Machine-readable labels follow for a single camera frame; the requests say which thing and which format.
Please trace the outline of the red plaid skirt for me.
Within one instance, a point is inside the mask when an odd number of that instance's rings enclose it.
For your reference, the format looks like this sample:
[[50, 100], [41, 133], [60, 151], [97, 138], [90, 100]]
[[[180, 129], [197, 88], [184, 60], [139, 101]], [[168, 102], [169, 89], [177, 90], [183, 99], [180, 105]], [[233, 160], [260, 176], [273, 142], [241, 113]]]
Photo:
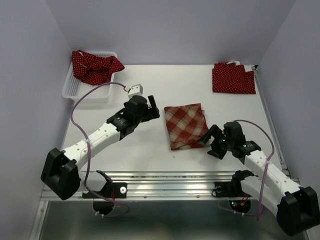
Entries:
[[164, 117], [172, 151], [209, 146], [208, 142], [197, 142], [209, 130], [205, 119], [205, 111], [200, 103], [166, 106]]

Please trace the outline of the red polka dot skirt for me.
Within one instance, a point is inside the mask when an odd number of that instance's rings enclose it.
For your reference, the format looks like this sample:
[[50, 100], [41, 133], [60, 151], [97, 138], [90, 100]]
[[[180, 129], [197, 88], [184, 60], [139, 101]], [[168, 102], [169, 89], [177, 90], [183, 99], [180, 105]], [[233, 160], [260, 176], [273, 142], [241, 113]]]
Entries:
[[224, 94], [255, 95], [255, 74], [238, 61], [218, 62], [212, 69], [212, 91]]

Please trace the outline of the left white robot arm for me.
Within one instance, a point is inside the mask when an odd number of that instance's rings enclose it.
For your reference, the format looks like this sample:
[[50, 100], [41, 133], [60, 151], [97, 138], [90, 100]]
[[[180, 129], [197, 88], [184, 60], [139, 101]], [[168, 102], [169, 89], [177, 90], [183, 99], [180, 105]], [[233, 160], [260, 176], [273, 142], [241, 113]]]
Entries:
[[63, 150], [53, 148], [47, 154], [40, 176], [42, 182], [61, 200], [67, 200], [85, 188], [88, 176], [81, 176], [84, 165], [108, 146], [132, 134], [140, 123], [160, 117], [153, 95], [144, 98], [134, 95], [124, 103], [123, 109], [108, 118], [91, 135]]

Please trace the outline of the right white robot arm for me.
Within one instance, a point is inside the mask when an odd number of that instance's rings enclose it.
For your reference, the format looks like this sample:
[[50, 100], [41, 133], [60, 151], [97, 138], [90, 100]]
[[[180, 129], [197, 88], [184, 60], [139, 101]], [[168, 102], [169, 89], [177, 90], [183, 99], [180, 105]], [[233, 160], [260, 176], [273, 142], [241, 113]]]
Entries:
[[268, 209], [291, 237], [320, 224], [316, 191], [293, 181], [270, 161], [271, 157], [257, 143], [246, 140], [239, 120], [225, 123], [223, 129], [212, 125], [197, 142], [206, 144], [210, 139], [213, 141], [208, 155], [221, 160], [230, 152], [247, 168], [236, 171], [228, 182], [216, 181], [214, 197], [256, 199], [257, 214]]

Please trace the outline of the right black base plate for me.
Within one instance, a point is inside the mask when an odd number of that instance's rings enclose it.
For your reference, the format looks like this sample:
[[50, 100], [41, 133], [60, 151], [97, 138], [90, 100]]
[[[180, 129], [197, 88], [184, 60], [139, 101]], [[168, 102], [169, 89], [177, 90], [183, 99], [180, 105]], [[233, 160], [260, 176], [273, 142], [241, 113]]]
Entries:
[[237, 195], [233, 190], [231, 181], [216, 181], [211, 195], [216, 198], [234, 198]]

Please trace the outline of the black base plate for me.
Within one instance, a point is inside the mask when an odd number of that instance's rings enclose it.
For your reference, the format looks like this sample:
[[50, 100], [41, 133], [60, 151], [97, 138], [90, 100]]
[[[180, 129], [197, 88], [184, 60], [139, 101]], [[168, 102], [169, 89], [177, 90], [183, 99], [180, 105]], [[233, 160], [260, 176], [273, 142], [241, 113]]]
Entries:
[[128, 184], [126, 182], [107, 183], [96, 194], [108, 199], [125, 199], [127, 197]]
[[231, 181], [216, 181], [211, 195], [216, 198], [234, 198], [237, 195], [233, 190]]

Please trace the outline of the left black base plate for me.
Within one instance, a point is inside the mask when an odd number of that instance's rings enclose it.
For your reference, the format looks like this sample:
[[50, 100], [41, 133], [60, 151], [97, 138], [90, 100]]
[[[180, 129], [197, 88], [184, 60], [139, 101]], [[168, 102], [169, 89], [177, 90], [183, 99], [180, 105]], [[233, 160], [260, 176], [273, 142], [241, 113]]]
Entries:
[[126, 182], [107, 183], [96, 194], [108, 199], [125, 199], [127, 197], [128, 184]]

